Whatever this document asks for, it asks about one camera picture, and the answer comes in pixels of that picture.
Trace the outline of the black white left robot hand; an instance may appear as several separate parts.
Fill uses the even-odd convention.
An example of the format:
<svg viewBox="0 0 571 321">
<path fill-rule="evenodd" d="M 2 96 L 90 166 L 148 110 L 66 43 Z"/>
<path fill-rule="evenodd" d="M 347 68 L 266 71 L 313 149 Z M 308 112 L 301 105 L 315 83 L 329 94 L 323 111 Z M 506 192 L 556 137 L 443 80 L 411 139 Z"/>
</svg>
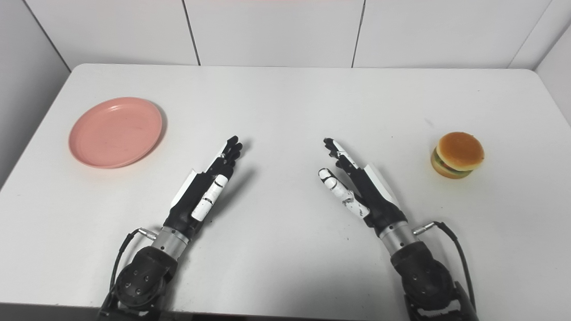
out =
<svg viewBox="0 0 571 321">
<path fill-rule="evenodd" d="M 204 172 L 192 170 L 171 202 L 170 213 L 163 226 L 172 228 L 188 240 L 192 239 L 234 174 L 242 148 L 238 136 L 233 136 Z"/>
</svg>

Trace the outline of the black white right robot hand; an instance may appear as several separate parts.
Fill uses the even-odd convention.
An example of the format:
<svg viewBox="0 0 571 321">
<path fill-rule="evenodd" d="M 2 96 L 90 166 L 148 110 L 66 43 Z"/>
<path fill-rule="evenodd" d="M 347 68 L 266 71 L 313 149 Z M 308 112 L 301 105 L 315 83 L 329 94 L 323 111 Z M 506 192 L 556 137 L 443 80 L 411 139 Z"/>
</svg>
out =
<svg viewBox="0 0 571 321">
<path fill-rule="evenodd" d="M 396 231 L 400 223 L 407 223 L 397 201 L 371 166 L 360 167 L 336 140 L 324 138 L 323 142 L 330 157 L 336 159 L 336 167 L 348 175 L 356 191 L 349 189 L 327 168 L 319 170 L 320 181 L 351 213 L 363 219 L 379 238 Z"/>
</svg>

